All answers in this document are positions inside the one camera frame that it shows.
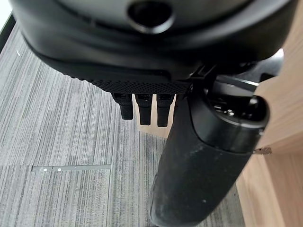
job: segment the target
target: wood grain surface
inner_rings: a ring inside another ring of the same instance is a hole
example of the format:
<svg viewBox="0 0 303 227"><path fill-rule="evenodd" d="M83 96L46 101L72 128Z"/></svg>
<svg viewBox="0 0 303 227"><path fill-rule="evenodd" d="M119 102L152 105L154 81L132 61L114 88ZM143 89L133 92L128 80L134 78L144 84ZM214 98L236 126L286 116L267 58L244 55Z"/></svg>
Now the wood grain surface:
<svg viewBox="0 0 303 227"><path fill-rule="evenodd" d="M254 156L237 181L246 227L303 226L303 2L284 46L279 77L257 94L271 107L271 120L259 147L273 154Z"/></svg>

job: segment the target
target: black plastic cover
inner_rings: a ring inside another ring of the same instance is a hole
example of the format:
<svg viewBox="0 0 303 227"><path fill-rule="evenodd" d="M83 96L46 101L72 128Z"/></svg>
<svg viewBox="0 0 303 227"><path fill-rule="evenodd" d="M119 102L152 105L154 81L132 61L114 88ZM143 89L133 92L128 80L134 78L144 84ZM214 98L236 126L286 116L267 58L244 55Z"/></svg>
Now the black plastic cover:
<svg viewBox="0 0 303 227"><path fill-rule="evenodd" d="M194 227L203 221L234 185L269 119L267 105L258 127L253 122L213 118L194 109L193 98L179 103L154 179L150 216L159 227ZM202 100L199 105L207 108ZM195 116L205 118L203 124L197 125Z"/></svg>

